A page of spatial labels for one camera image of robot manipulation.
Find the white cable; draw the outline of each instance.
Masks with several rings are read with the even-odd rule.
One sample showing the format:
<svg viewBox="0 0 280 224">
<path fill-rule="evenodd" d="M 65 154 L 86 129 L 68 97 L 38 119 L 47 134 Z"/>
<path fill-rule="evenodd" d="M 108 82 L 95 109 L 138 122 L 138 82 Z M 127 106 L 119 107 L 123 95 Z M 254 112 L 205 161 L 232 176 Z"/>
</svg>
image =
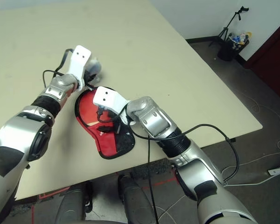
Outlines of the white cable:
<svg viewBox="0 0 280 224">
<path fill-rule="evenodd" d="M 259 182 L 259 183 L 227 184 L 227 185 L 225 185 L 224 187 L 256 186 L 256 185 L 263 184 L 264 182 L 267 182 L 267 181 L 269 181 L 269 180 L 271 180 L 271 179 L 273 179 L 274 177 L 277 177 L 277 176 L 279 176 L 279 175 L 280 175 L 280 173 L 278 173 L 278 174 L 276 174 L 276 175 L 274 175 L 274 176 L 271 176 L 271 177 L 269 177 L 269 178 L 267 178 L 267 179 L 265 179 L 265 180 L 263 180 L 263 181 L 261 181 L 261 182 Z"/>
<path fill-rule="evenodd" d="M 252 101 L 255 103 L 255 105 L 253 105 L 253 106 L 251 107 L 252 110 L 254 110 L 254 107 L 257 107 L 257 110 L 254 110 L 255 113 L 259 113 L 259 112 L 260 112 L 260 107 L 264 107 L 264 108 L 266 108 L 266 109 L 272 111 L 272 112 L 273 112 L 274 114 L 276 114 L 276 115 L 278 116 L 278 118 L 280 119 L 280 115 L 279 115 L 276 111 L 274 111 L 273 109 L 271 109 L 270 107 L 259 104 L 255 99 L 253 99 L 253 98 L 247 96 L 246 94 L 242 93 L 241 91 L 239 91 L 239 90 L 237 90 L 237 89 L 234 89 L 234 90 L 237 91 L 238 93 L 242 94 L 243 96 L 247 97 L 248 99 L 252 100 Z M 280 149 L 279 143 L 280 143 L 280 141 L 277 142 L 277 147 L 278 147 L 278 149 Z"/>
<path fill-rule="evenodd" d="M 168 212 L 173 206 L 175 206 L 180 200 L 182 200 L 186 195 L 183 195 L 180 197 L 180 199 L 178 199 L 173 205 L 171 205 L 169 208 L 167 208 L 165 210 L 165 212 Z M 163 212 L 160 217 L 159 217 L 159 220 L 166 214 L 165 212 Z"/>
<path fill-rule="evenodd" d="M 156 208 L 158 209 L 161 209 L 164 213 L 163 214 L 167 214 L 171 219 L 172 221 L 174 222 L 174 224 L 177 224 L 176 221 L 174 220 L 174 218 L 163 208 L 159 207 L 159 206 L 156 206 Z"/>
<path fill-rule="evenodd" d="M 249 164 L 249 163 L 253 163 L 253 162 L 256 162 L 256 161 L 261 160 L 261 159 L 263 159 L 263 158 L 269 157 L 269 156 L 271 156 L 271 155 L 277 155 L 277 154 L 280 154 L 280 152 L 279 152 L 279 153 L 272 153 L 272 154 L 268 154 L 268 155 L 261 156 L 261 157 L 255 159 L 255 160 L 251 160 L 251 161 L 249 161 L 249 162 L 241 163 L 240 166 L 247 165 L 247 164 Z M 228 167 L 226 167 L 225 169 L 222 170 L 221 174 L 223 175 L 223 173 L 224 173 L 226 170 L 228 170 L 229 168 L 232 168 L 232 167 L 235 167 L 235 166 L 228 166 Z"/>
</svg>

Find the robotic arm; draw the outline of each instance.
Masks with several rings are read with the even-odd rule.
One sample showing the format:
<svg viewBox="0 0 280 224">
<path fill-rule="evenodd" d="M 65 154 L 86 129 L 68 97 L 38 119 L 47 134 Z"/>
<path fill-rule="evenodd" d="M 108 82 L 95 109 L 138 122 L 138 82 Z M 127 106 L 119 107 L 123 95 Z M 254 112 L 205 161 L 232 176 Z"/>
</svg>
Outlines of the robotic arm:
<svg viewBox="0 0 280 224">
<path fill-rule="evenodd" d="M 54 120 L 67 98 L 82 90 L 100 69 L 91 52 L 77 46 L 69 71 L 54 77 L 31 105 L 0 129 L 0 222 L 10 212 L 23 170 L 46 152 Z"/>
<path fill-rule="evenodd" d="M 117 92 L 104 87 L 97 89 L 93 99 L 94 104 L 117 113 L 120 109 L 114 110 L 112 106 L 121 105 L 122 108 L 126 102 Z M 150 97 L 129 102 L 126 113 L 132 120 L 139 122 L 151 138 L 162 139 L 157 144 L 175 166 L 177 180 L 185 194 L 197 201 L 201 224 L 257 223 L 247 208 L 224 189 L 221 173 L 193 140 L 185 135 L 170 139 L 182 132 Z"/>
<path fill-rule="evenodd" d="M 0 222 L 8 215 L 22 172 L 48 148 L 54 119 L 74 91 L 80 91 L 98 74 L 100 65 L 90 60 L 91 52 L 77 46 L 67 74 L 52 79 L 50 85 L 29 106 L 0 129 Z M 197 201 L 201 224 L 255 224 L 246 207 L 223 187 L 223 178 L 207 155 L 182 132 L 150 97 L 134 101 L 99 87 L 93 103 L 139 122 L 175 166 L 176 177 L 185 194 Z"/>
</svg>

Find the white wall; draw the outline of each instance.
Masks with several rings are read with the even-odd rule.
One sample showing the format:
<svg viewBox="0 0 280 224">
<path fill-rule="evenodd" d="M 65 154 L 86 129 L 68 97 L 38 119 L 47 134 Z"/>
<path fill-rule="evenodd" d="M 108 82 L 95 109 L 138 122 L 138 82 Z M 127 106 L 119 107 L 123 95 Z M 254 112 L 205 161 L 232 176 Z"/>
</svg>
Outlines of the white wall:
<svg viewBox="0 0 280 224">
<path fill-rule="evenodd" d="M 237 0 L 150 0 L 185 39 L 218 35 Z"/>
<path fill-rule="evenodd" d="M 241 14 L 241 21 L 234 20 L 230 30 L 252 32 L 249 45 L 240 53 L 248 60 L 280 26 L 280 0 L 240 0 L 237 8 L 242 5 L 249 11 Z"/>
<path fill-rule="evenodd" d="M 76 0 L 0 0 L 0 10 Z M 252 32 L 240 53 L 248 60 L 280 26 L 280 0 L 150 0 L 185 39 L 217 35 L 243 5 L 248 12 L 236 18 L 232 31 Z"/>
</svg>

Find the dark red door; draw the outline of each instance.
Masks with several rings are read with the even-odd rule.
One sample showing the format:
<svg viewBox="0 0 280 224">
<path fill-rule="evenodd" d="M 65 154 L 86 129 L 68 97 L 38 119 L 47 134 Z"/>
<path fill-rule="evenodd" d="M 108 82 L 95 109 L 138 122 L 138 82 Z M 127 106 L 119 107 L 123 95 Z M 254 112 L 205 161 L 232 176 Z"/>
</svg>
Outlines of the dark red door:
<svg viewBox="0 0 280 224">
<path fill-rule="evenodd" d="M 251 70 L 280 96 L 280 36 L 252 65 Z"/>
</svg>

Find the tripod stand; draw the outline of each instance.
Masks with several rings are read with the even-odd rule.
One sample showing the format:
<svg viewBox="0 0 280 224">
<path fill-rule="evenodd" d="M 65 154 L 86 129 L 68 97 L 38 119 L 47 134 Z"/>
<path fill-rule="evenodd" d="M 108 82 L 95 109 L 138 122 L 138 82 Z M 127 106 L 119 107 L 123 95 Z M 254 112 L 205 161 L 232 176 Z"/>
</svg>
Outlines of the tripod stand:
<svg viewBox="0 0 280 224">
<path fill-rule="evenodd" d="M 231 20 L 229 21 L 229 23 L 227 24 L 227 26 L 223 28 L 223 30 L 219 33 L 218 37 L 217 37 L 215 40 L 213 40 L 213 41 L 209 44 L 209 46 L 212 45 L 215 41 L 220 40 L 221 37 L 222 37 L 224 34 L 225 34 L 225 36 L 224 36 L 224 41 L 226 40 L 226 36 L 227 36 L 227 33 L 228 33 L 228 27 L 229 27 L 229 25 L 231 24 L 232 20 L 234 19 L 234 17 L 235 17 L 236 15 L 238 15 L 238 20 L 241 20 L 240 14 L 241 14 L 243 11 L 247 12 L 247 11 L 249 11 L 249 8 L 244 8 L 244 7 L 242 6 L 237 12 L 235 12 L 234 15 L 233 15 L 233 17 L 232 17 L 232 19 L 231 19 Z"/>
</svg>

